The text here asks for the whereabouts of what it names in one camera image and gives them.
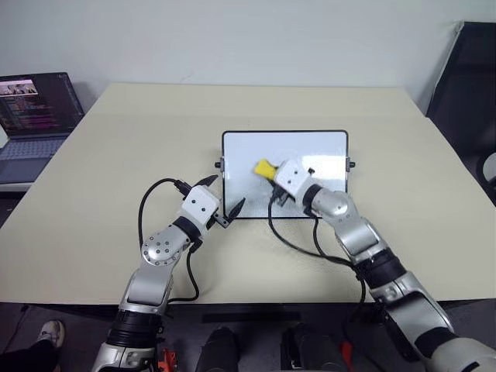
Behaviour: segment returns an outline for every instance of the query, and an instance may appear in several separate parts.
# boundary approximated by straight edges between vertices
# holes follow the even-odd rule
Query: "gray laptop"
[[[83,116],[65,72],[0,77],[0,185],[34,182]]]

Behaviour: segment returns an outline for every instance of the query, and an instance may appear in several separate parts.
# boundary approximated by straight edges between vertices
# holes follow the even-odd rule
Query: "black cable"
[[[161,369],[158,367],[158,345],[155,346],[155,352],[153,353],[153,363],[150,363],[148,366],[148,372],[161,372]]]
[[[269,222],[269,227],[270,229],[272,230],[272,233],[282,242],[284,243],[285,245],[289,246],[290,248],[292,248],[293,250],[297,250],[299,253],[303,253],[303,254],[306,254],[308,256],[312,256],[312,257],[318,257],[318,258],[322,258],[322,256],[319,254],[319,253],[313,253],[313,252],[309,252],[307,250],[304,250],[303,248],[300,248],[299,246],[296,246],[294,245],[293,243],[291,242],[288,242],[285,238],[283,238],[281,236],[281,234],[279,234],[279,232],[277,232],[277,230],[275,229],[274,227],[274,224],[272,222],[272,204],[274,203],[275,201],[275,197],[272,196],[270,198],[270,201],[269,201],[269,205],[268,205],[268,210],[267,210],[267,221]]]
[[[143,198],[141,199],[141,203],[139,204],[139,211],[138,211],[138,239],[139,239],[139,250],[141,251],[141,246],[143,245],[143,210],[145,208],[145,203],[148,197],[150,196],[151,192],[160,184],[163,184],[165,182],[175,182],[173,178],[162,178],[161,180],[155,182],[150,186],[148,190],[146,190],[145,195],[143,195]]]
[[[2,354],[5,354],[7,353],[7,351],[9,351],[9,348],[10,346],[12,345],[12,342],[14,341],[14,339],[16,338],[17,336],[17,333],[19,332],[19,330],[21,329],[21,325],[23,324],[23,319],[26,317],[26,314],[29,310],[29,306],[24,304],[22,307],[21,307],[21,316],[19,317],[19,320],[17,321],[17,325],[15,326],[15,330],[14,330],[14,333],[12,334],[12,336],[10,336],[10,339],[9,341],[7,342],[7,345],[5,345],[5,348],[3,349],[2,351]]]
[[[171,302],[191,302],[196,300],[200,296],[200,289],[198,288],[198,285],[196,284],[195,277],[193,276],[193,271],[191,270],[191,255],[193,252],[191,250],[188,251],[188,255],[186,256],[186,269],[188,270],[188,276],[189,280],[191,281],[191,284],[193,285],[193,288],[195,289],[195,295],[190,298],[182,298],[182,297],[176,297],[176,298],[170,298],[167,300],[167,303],[170,304]]]
[[[270,198],[270,201],[269,201],[268,208],[267,208],[268,222],[269,222],[270,230],[272,230],[272,232],[274,233],[274,235],[282,243],[284,243],[286,246],[289,246],[290,248],[292,248],[294,250],[297,250],[300,253],[303,253],[303,254],[306,254],[306,255],[309,255],[309,256],[312,256],[312,257],[324,258],[324,259],[328,260],[329,262],[331,262],[333,264],[335,263],[335,264],[338,264],[338,265],[343,265],[343,266],[349,267],[350,269],[352,269],[353,271],[355,271],[355,267],[348,260],[346,260],[344,258],[341,258],[341,257],[337,257],[337,256],[328,256],[328,255],[326,255],[324,253],[323,249],[321,248],[321,246],[319,244],[319,238],[317,237],[317,228],[319,226],[319,219],[317,217],[315,217],[315,223],[314,223],[314,226],[313,226],[313,241],[314,241],[314,244],[315,244],[315,248],[318,250],[319,254],[313,253],[313,252],[309,252],[307,250],[304,250],[303,248],[300,248],[299,246],[296,246],[293,243],[287,241],[285,238],[283,238],[281,236],[281,234],[279,234],[279,232],[277,232],[277,230],[274,228],[274,224],[273,224],[273,221],[272,221],[272,205],[273,205],[274,201],[275,201],[275,196],[272,195],[272,197]],[[360,289],[360,300],[358,301],[358,304],[356,304],[355,309],[350,313],[350,315],[347,318],[344,319],[343,324],[341,325],[342,326],[342,329],[343,329],[343,335],[345,336],[345,339],[350,344],[353,345],[354,349],[359,354],[361,354],[365,359],[367,359],[370,364],[372,364],[374,367],[376,367],[380,372],[386,372],[386,370],[378,362],[376,362],[368,353],[365,353],[364,351],[362,351],[361,349],[359,349],[359,348],[357,348],[355,346],[355,344],[352,342],[352,339],[350,338],[350,334],[348,333],[347,326],[360,313],[360,311],[361,311],[361,309],[363,307],[363,304],[365,303],[365,296],[367,294],[367,288],[365,286],[365,280],[363,278],[361,278],[361,277],[358,277],[358,279],[360,281],[360,287],[361,287],[361,289]]]
[[[319,225],[319,219],[315,219],[315,224],[314,224],[314,227],[313,227],[313,241],[315,243],[315,247],[320,252],[320,254],[324,258],[326,258],[328,261],[332,262],[333,264],[335,263],[335,264],[342,264],[342,265],[348,266],[349,268],[351,268],[356,273],[355,267],[348,260],[345,260],[345,259],[340,258],[340,257],[326,256],[324,254],[324,251],[322,250],[322,248],[321,248],[321,246],[319,244],[319,238],[317,237],[317,226],[318,225]],[[353,345],[354,349],[359,354],[361,354],[365,359],[367,359],[368,362],[370,364],[372,364],[374,367],[376,367],[380,372],[386,372],[386,370],[372,356],[370,356],[368,353],[366,353],[361,348],[358,348],[356,346],[356,344],[350,338],[350,334],[348,332],[348,328],[347,328],[348,325],[351,322],[354,322],[355,319],[357,318],[357,316],[362,311],[363,305],[365,304],[365,296],[367,295],[367,287],[365,286],[365,280],[362,277],[358,277],[358,276],[356,278],[360,281],[360,300],[358,301],[358,303],[356,304],[355,308],[350,313],[350,315],[348,315],[343,320],[343,323],[341,324],[341,329],[343,331],[343,335],[345,337],[345,340],[348,341],[351,345]]]
[[[179,187],[181,186],[180,185],[181,182],[179,180],[175,180],[174,178],[162,178],[161,180],[152,184],[148,188],[148,190],[146,190],[145,195],[143,195],[143,197],[141,199],[141,203],[139,204],[140,207],[139,207],[139,211],[138,211],[138,239],[140,241],[139,242],[139,250],[141,250],[141,246],[143,245],[143,210],[145,208],[146,200],[150,196],[151,192],[157,186],[159,186],[165,182],[172,182],[174,184],[179,182],[179,185],[177,185],[177,186],[179,186]],[[194,301],[200,295],[200,290],[198,288],[198,285],[196,284],[195,276],[193,275],[193,271],[191,270],[191,255],[192,254],[193,253],[191,252],[191,250],[189,250],[188,255],[186,256],[186,269],[188,270],[188,276],[189,276],[189,279],[191,281],[191,284],[193,285],[193,288],[195,289],[195,296],[193,296],[191,298],[171,298],[171,299],[167,300],[168,304],[170,304],[171,302],[174,302],[174,301],[182,301],[182,302]]]
[[[333,264],[338,264],[338,265],[343,265],[346,267],[349,267],[350,269],[353,270],[353,264],[349,262],[347,259],[337,257],[337,256],[327,256],[323,249],[321,248],[319,244],[319,238],[317,237],[317,228],[319,227],[319,219],[315,217],[315,223],[313,225],[313,243],[315,244],[315,248],[317,248],[318,252],[320,253],[320,256],[328,260],[329,262],[332,262]]]

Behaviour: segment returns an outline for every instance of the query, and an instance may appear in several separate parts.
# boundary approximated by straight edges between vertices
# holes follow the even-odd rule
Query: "yellow object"
[[[277,168],[269,163],[267,159],[262,159],[261,161],[258,162],[257,166],[255,167],[255,173],[259,174],[260,176],[264,176],[265,178],[269,180],[273,180],[275,175],[276,175]]]

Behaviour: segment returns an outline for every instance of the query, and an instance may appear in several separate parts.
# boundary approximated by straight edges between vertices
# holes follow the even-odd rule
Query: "shoe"
[[[47,339],[55,346],[56,349],[60,349],[64,343],[64,337],[64,324],[62,324],[60,320],[50,320],[49,322],[43,324],[37,341]]]

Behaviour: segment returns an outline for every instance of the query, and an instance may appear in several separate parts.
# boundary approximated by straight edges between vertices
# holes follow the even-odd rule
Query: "whiteboard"
[[[266,219],[272,195],[268,180],[253,169],[261,159],[278,166],[298,159],[312,168],[314,178],[331,190],[346,191],[348,133],[337,131],[224,132],[222,134],[222,175],[224,211],[229,212],[242,198],[245,204],[238,218]],[[274,203],[274,218],[308,218],[292,200],[283,207]]]

